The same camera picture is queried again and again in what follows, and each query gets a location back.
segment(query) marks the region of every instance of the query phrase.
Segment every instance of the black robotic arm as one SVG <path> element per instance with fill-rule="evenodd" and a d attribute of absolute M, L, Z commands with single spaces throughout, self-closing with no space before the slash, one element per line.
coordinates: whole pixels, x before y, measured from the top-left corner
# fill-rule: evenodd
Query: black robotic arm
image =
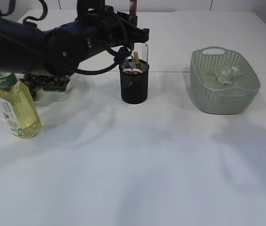
<path fill-rule="evenodd" d="M 77 14 L 74 22 L 42 32 L 33 23 L 11 22 L 0 13 L 0 72 L 101 74 L 129 56 L 132 43 L 149 40 L 149 29 L 137 28 L 136 16 L 116 14 L 104 0 L 78 0 Z M 116 46 L 124 47 L 115 52 L 111 48 Z M 110 67 L 94 72 L 77 69 L 80 62 L 105 50 L 115 57 Z"/>

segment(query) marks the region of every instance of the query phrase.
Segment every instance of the black cable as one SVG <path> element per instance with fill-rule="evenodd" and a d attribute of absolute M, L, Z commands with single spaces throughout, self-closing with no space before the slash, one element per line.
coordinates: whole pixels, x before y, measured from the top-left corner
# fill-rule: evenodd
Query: black cable
<path fill-rule="evenodd" d="M 15 11 L 15 8 L 16 8 L 16 0 L 10 0 L 7 13 L 2 13 L 1 16 L 11 15 Z"/>
<path fill-rule="evenodd" d="M 14 45 L 20 47 L 23 51 L 26 51 L 30 54 L 33 54 L 35 56 L 38 56 L 40 58 L 42 58 L 44 61 L 46 61 L 47 63 L 54 65 L 58 68 L 64 69 L 70 73 L 78 73 L 78 74 L 84 74 L 84 75 L 98 75 L 98 74 L 104 74 L 108 71 L 111 71 L 113 68 L 115 68 L 118 64 L 117 63 L 113 63 L 112 65 L 110 65 L 109 67 L 102 69 L 102 70 L 98 70 L 98 71 L 84 71 L 84 70 L 80 70 L 80 69 L 76 69 L 76 68 L 72 68 L 54 58 L 49 57 L 48 55 L 45 55 L 5 34 L 0 33 L 0 38 L 3 40 L 7 40 L 11 43 L 13 43 Z"/>
<path fill-rule="evenodd" d="M 47 14 L 48 14 L 48 6 L 46 4 L 46 2 L 44 0 L 39 0 L 39 2 L 42 4 L 43 6 L 43 13 L 41 15 L 40 18 L 36 18 L 34 16 L 27 16 L 24 20 L 23 20 L 23 24 L 30 24 L 30 22 L 28 22 L 27 20 L 34 20 L 34 21 L 40 21 L 46 18 Z"/>

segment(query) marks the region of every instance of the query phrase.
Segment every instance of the mesh pen cup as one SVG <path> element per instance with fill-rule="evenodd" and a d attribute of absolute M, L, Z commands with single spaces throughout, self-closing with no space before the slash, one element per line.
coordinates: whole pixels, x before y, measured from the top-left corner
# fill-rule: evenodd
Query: mesh pen cup
<path fill-rule="evenodd" d="M 218 49 L 222 54 L 206 54 Z M 213 89 L 204 83 L 204 76 L 216 68 L 238 67 L 243 74 L 232 87 Z M 191 56 L 191 89 L 198 107 L 210 114 L 239 114 L 254 100 L 260 90 L 259 79 L 238 52 L 221 47 L 209 47 L 193 52 Z"/>
<path fill-rule="evenodd" d="M 140 62 L 146 70 L 139 74 L 129 74 L 119 68 L 122 100 L 132 105 L 141 104 L 148 98 L 150 66 L 147 66 L 147 63 L 143 60 L 140 60 Z"/>

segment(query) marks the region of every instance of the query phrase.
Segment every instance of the white tabletop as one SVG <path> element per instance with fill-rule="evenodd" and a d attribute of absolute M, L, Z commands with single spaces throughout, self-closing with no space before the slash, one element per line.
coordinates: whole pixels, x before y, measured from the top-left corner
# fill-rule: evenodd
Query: white tabletop
<path fill-rule="evenodd" d="M 149 98 L 120 99 L 116 72 L 74 77 L 39 109 L 43 132 L 0 121 L 0 225 L 266 226 L 266 74 L 240 115 L 205 114 L 189 74 L 150 73 Z"/>
<path fill-rule="evenodd" d="M 25 16 L 39 17 L 41 13 L 31 10 Z M 138 16 L 139 27 L 150 28 L 152 72 L 189 72 L 193 51 L 221 46 L 240 52 L 256 72 L 266 73 L 266 24 L 252 12 L 178 11 Z M 49 30 L 75 17 L 75 10 L 49 10 L 46 19 L 37 24 L 41 30 Z M 112 56 L 102 53 L 80 68 L 102 69 L 112 62 Z"/>

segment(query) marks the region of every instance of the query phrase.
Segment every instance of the basket handle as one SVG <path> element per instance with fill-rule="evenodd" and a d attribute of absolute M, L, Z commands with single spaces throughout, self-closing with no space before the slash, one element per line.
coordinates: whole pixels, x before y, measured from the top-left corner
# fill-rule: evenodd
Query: basket handle
<path fill-rule="evenodd" d="M 207 54 L 205 54 L 205 53 L 203 53 L 203 52 L 204 52 L 205 50 L 210 50 L 210 49 L 219 49 L 219 50 L 223 50 L 223 51 L 224 51 L 224 53 L 222 53 L 222 54 L 210 54 L 210 55 L 224 55 L 224 54 L 226 53 L 226 51 L 227 51 L 227 49 L 222 48 L 222 47 L 219 47 L 219 46 L 211 46 L 211 47 L 207 47 L 207 48 L 204 48 L 204 49 L 202 49 L 202 50 L 200 50 L 200 51 L 201 51 L 202 54 L 207 55 Z"/>
<path fill-rule="evenodd" d="M 233 90 L 236 91 L 234 95 L 227 94 L 228 91 L 233 91 Z M 248 89 L 230 88 L 230 89 L 220 90 L 218 94 L 222 97 L 247 97 L 253 92 L 254 92 L 253 90 L 248 90 Z"/>

